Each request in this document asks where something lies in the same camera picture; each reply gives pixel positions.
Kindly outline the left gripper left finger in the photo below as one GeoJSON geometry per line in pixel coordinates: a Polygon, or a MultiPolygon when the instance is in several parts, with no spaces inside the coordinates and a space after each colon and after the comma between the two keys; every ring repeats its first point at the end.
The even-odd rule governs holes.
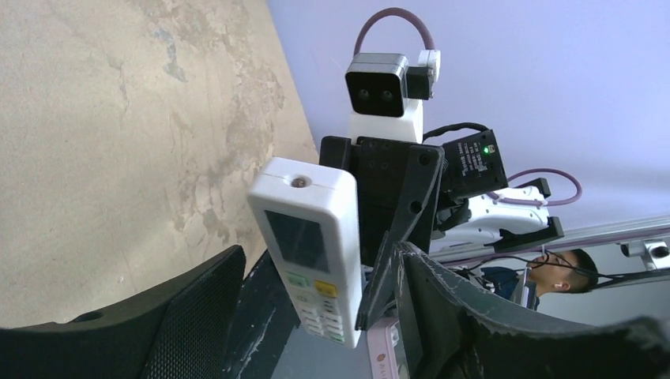
{"type": "Polygon", "coordinates": [[[241,246],[67,323],[1,330],[3,378],[221,378],[241,246]]]}

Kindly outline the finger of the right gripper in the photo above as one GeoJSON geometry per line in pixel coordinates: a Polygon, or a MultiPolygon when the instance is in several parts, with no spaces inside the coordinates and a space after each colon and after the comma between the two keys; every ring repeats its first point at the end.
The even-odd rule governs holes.
{"type": "Polygon", "coordinates": [[[430,145],[363,145],[356,170],[361,261],[373,268],[356,328],[367,331],[397,290],[397,248],[425,246],[435,218],[444,151],[430,145]]]}
{"type": "Polygon", "coordinates": [[[352,140],[347,137],[326,136],[321,140],[318,164],[348,171],[352,140]]]}

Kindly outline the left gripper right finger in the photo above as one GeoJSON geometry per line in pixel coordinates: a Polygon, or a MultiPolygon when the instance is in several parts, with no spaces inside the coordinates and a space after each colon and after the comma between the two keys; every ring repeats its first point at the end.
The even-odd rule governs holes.
{"type": "Polygon", "coordinates": [[[418,247],[394,247],[397,309],[412,378],[666,378],[669,323],[594,327],[477,287],[418,247]]]}

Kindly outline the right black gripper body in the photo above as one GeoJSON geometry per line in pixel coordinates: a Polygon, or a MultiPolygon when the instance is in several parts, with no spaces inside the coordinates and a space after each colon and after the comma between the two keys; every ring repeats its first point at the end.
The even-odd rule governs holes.
{"type": "Polygon", "coordinates": [[[474,197],[507,186],[493,136],[466,136],[441,146],[361,137],[352,159],[361,261],[368,266],[374,265],[397,211],[401,226],[408,227],[407,239],[428,250],[433,232],[469,221],[474,197]]]}

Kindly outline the white remote control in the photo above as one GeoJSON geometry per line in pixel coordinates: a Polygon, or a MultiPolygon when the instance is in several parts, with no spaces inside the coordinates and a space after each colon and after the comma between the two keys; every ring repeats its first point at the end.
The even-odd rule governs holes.
{"type": "Polygon", "coordinates": [[[274,157],[247,200],[303,329],[355,348],[363,275],[354,176],[274,157]]]}

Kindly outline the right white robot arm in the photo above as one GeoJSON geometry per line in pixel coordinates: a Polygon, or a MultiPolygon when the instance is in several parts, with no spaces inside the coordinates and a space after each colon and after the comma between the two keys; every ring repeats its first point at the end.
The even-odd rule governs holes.
{"type": "Polygon", "coordinates": [[[486,246],[496,253],[527,250],[563,236],[548,213],[548,184],[511,188],[495,135],[484,131],[435,146],[375,137],[325,137],[319,163],[357,183],[360,258],[373,268],[356,327],[369,329],[395,288],[396,244],[421,251],[433,239],[486,246]]]}

